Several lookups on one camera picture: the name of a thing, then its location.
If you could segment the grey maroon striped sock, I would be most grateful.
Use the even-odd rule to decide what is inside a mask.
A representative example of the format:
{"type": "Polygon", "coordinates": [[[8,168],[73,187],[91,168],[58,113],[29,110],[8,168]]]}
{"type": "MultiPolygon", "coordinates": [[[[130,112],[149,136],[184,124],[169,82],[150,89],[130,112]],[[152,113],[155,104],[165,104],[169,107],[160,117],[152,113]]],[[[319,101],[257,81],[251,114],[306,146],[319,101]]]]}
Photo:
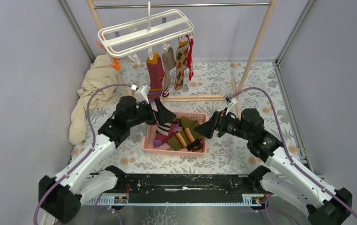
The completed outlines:
{"type": "Polygon", "coordinates": [[[169,93],[170,84],[171,84],[170,72],[176,66],[175,55],[174,55],[174,51],[173,51],[172,47],[168,47],[167,50],[163,52],[162,63],[163,63],[164,72],[165,72],[162,97],[165,98],[165,97],[168,97],[170,94],[169,93]]]}

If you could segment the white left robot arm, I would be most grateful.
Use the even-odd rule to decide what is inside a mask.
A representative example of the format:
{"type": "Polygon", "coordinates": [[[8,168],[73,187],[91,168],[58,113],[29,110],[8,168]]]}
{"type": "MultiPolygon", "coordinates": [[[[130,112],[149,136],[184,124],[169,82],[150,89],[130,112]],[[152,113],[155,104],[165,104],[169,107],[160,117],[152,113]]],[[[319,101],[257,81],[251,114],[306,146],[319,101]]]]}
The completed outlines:
{"type": "Polygon", "coordinates": [[[53,177],[46,175],[39,181],[36,211],[43,209],[66,224],[96,195],[110,189],[115,193],[121,192],[125,188],[125,180],[111,171],[104,170],[91,179],[88,176],[130,136],[131,128],[143,123],[165,124],[176,118],[176,114],[159,99],[155,104],[154,110],[147,100],[137,102],[132,96],[121,97],[112,116],[99,130],[91,129],[92,143],[60,172],[53,177]]]}

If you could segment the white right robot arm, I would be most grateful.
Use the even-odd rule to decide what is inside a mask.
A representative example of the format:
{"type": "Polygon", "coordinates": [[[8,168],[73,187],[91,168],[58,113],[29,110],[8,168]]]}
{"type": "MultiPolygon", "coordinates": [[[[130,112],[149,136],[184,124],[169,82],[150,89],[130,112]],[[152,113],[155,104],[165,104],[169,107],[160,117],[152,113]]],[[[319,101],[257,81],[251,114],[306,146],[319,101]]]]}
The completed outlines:
{"type": "Polygon", "coordinates": [[[250,173],[250,190],[265,190],[284,199],[302,211],[312,225],[341,225],[351,215],[351,192],[327,184],[287,154],[283,143],[265,130],[264,119],[256,109],[244,109],[240,119],[225,110],[214,112],[194,130],[208,139],[217,131],[218,137],[230,134],[247,140],[250,152],[266,163],[250,173]]]}

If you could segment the orange beige argyle sock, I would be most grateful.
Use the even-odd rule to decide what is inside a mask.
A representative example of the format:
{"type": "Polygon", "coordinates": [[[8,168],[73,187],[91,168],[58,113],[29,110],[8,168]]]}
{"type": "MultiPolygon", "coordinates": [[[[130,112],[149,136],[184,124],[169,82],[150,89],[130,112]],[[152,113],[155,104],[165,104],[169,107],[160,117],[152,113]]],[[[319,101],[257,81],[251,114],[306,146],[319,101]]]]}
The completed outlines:
{"type": "Polygon", "coordinates": [[[188,68],[187,57],[189,52],[189,40],[180,41],[176,50],[176,77],[174,89],[180,90],[184,85],[185,70],[188,68]]]}

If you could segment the dark brown striped sock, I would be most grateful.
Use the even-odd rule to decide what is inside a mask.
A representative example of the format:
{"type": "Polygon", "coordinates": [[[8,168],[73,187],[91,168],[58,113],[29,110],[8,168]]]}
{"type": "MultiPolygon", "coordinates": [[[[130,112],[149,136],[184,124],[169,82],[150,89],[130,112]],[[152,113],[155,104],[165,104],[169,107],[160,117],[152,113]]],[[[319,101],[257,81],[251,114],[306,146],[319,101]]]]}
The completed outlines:
{"type": "Polygon", "coordinates": [[[171,128],[171,123],[158,124],[156,126],[156,131],[164,136],[168,136],[171,128]]]}

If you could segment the maroon purple striped sock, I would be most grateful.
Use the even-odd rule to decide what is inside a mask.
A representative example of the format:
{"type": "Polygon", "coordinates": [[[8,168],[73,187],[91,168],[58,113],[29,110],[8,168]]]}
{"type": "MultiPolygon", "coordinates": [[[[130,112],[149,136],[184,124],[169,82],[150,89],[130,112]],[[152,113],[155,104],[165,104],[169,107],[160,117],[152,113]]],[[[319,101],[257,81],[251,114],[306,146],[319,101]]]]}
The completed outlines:
{"type": "Polygon", "coordinates": [[[153,59],[147,58],[146,65],[150,78],[150,90],[148,92],[148,99],[154,102],[155,98],[160,98],[164,90],[163,79],[165,76],[162,59],[158,53],[153,53],[153,59]]]}

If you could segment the brown yellow argyle sock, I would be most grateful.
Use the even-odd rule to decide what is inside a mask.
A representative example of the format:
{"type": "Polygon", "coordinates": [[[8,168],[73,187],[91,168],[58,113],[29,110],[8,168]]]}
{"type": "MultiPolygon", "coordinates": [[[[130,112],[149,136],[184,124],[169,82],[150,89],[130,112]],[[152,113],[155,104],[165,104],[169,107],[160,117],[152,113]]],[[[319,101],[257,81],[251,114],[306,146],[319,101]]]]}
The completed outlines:
{"type": "Polygon", "coordinates": [[[197,138],[192,143],[186,146],[188,151],[196,152],[203,148],[204,145],[204,138],[197,138]]]}

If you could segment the green maroon striped sock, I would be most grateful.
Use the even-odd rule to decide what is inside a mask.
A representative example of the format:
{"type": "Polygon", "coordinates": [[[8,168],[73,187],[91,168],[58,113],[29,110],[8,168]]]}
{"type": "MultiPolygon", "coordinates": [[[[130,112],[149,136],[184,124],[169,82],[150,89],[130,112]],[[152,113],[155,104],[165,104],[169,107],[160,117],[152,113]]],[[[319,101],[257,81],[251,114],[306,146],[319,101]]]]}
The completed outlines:
{"type": "Polygon", "coordinates": [[[186,149],[186,146],[192,143],[195,139],[204,138],[202,135],[195,132],[194,128],[195,127],[190,127],[180,132],[176,132],[174,136],[168,139],[168,144],[170,147],[175,151],[186,149]]]}

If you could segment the green orange sock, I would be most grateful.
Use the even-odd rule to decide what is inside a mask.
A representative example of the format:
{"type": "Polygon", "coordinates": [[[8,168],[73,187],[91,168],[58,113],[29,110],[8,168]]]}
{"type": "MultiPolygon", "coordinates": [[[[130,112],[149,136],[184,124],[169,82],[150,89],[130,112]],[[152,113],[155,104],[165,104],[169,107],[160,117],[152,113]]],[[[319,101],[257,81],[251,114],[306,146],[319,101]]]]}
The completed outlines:
{"type": "Polygon", "coordinates": [[[178,124],[179,125],[179,129],[178,131],[182,131],[186,128],[193,128],[193,127],[197,127],[200,125],[200,122],[198,120],[192,120],[189,119],[187,117],[183,117],[183,118],[176,118],[173,123],[178,124]]]}

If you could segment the pink plastic basket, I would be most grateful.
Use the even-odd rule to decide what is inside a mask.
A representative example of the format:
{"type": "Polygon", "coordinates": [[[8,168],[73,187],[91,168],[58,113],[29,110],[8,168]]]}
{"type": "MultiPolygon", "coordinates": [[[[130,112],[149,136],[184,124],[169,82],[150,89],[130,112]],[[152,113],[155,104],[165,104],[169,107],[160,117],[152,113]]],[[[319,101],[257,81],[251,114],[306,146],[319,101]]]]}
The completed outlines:
{"type": "MultiPolygon", "coordinates": [[[[206,113],[202,112],[180,112],[174,111],[179,118],[188,118],[191,120],[197,120],[200,124],[206,122],[209,117],[206,113]]],[[[170,155],[170,156],[180,156],[180,157],[203,157],[208,152],[208,141],[203,138],[202,148],[198,151],[188,151],[186,148],[180,149],[178,151],[172,150],[168,144],[164,144],[161,147],[154,148],[153,140],[156,136],[156,125],[147,126],[146,134],[142,138],[141,147],[149,154],[156,155],[170,155]]]]}

